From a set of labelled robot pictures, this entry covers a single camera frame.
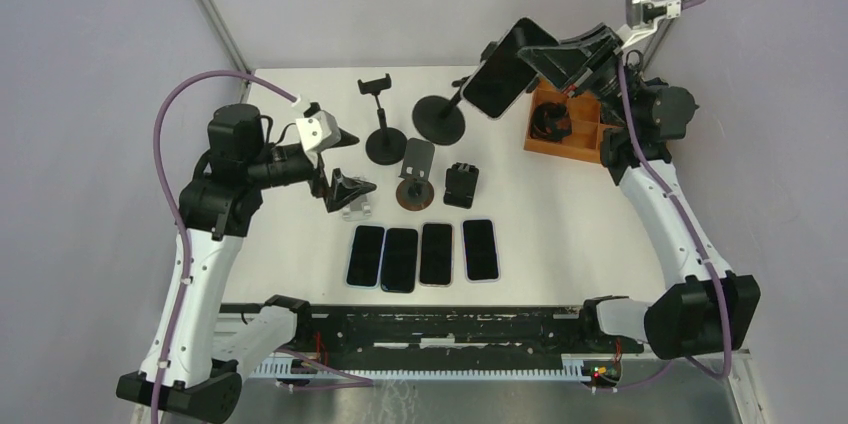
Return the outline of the black phone stand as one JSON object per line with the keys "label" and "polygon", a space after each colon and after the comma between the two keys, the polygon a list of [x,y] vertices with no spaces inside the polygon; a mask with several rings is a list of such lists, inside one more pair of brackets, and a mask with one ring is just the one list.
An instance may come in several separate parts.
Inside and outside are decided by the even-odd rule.
{"label": "black phone stand", "polygon": [[369,160],[377,165],[392,165],[399,163],[405,156],[407,137],[397,128],[390,127],[384,107],[380,101],[380,94],[392,87],[392,79],[389,73],[382,78],[357,81],[359,92],[362,95],[371,95],[377,108],[377,119],[379,127],[372,132],[365,144],[366,155]]}
{"label": "black phone stand", "polygon": [[465,118],[458,109],[462,100],[461,90],[470,76],[453,81],[456,89],[448,99],[429,95],[419,99],[412,111],[412,121],[417,132],[427,141],[441,146],[457,143],[466,130]]}

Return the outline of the silver folding phone stand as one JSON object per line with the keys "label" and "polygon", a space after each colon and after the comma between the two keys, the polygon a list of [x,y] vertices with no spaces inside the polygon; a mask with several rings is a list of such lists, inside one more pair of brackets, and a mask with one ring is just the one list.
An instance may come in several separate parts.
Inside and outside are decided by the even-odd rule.
{"label": "silver folding phone stand", "polygon": [[369,181],[342,176],[338,189],[338,197],[343,204],[342,219],[349,222],[368,219],[371,206],[367,195],[374,190],[374,184]]}

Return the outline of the black round-base stand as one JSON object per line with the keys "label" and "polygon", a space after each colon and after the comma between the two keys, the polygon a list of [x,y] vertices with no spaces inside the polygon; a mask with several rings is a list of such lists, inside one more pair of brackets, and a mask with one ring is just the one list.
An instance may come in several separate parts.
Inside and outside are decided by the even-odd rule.
{"label": "black round-base stand", "polygon": [[429,180],[435,155],[435,145],[429,141],[410,138],[396,189],[398,204],[408,211],[422,211],[430,206],[435,190]]}

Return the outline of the black smartphone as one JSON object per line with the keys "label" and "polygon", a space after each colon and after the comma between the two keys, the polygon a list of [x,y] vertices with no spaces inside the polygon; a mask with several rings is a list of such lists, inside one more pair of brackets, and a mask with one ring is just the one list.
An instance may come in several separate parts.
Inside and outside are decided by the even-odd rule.
{"label": "black smartphone", "polygon": [[412,293],[418,264],[419,233],[411,228],[390,228],[383,246],[380,287],[384,292]]}

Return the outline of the light blue smartphone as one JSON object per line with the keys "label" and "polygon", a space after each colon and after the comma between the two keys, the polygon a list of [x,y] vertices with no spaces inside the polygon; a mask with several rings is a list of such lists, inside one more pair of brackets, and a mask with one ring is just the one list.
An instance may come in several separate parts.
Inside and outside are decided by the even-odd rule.
{"label": "light blue smartphone", "polygon": [[386,229],[381,226],[359,225],[355,228],[345,273],[348,286],[378,286],[385,234]]}

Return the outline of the black folding stand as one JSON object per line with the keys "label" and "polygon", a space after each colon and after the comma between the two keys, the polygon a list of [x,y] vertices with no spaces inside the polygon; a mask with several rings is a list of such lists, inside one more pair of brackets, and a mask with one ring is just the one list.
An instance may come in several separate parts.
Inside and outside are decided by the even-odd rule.
{"label": "black folding stand", "polygon": [[470,209],[473,205],[479,178],[479,169],[469,163],[457,162],[446,170],[443,203],[448,206]]}

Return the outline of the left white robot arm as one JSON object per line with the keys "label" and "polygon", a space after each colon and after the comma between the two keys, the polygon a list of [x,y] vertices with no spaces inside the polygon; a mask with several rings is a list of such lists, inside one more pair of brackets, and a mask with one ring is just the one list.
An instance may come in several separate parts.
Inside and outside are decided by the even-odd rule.
{"label": "left white robot arm", "polygon": [[177,250],[166,304],[140,368],[117,384],[120,399],[205,423],[234,412],[244,381],[281,346],[306,349],[314,338],[304,300],[275,296],[232,337],[214,340],[224,290],[265,190],[305,183],[328,212],[375,190],[373,183],[324,171],[325,150],[358,138],[310,104],[294,123],[293,144],[273,142],[269,119],[250,104],[218,109],[207,127],[208,150],[176,197]]}

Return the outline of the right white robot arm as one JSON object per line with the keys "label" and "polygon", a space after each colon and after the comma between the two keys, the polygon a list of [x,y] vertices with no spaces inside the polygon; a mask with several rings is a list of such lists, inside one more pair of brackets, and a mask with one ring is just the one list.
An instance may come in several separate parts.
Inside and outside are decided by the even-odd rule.
{"label": "right white robot arm", "polygon": [[666,289],[654,302],[589,299],[577,326],[580,344],[602,352],[617,337],[647,344],[664,360],[730,356],[745,341],[761,289],[736,273],[706,236],[684,196],[668,142],[681,140],[698,106],[685,88],[645,79],[628,63],[622,39],[599,25],[564,41],[515,32],[516,55],[570,97],[592,94],[624,121],[607,129],[600,160],[635,209],[662,268]]}

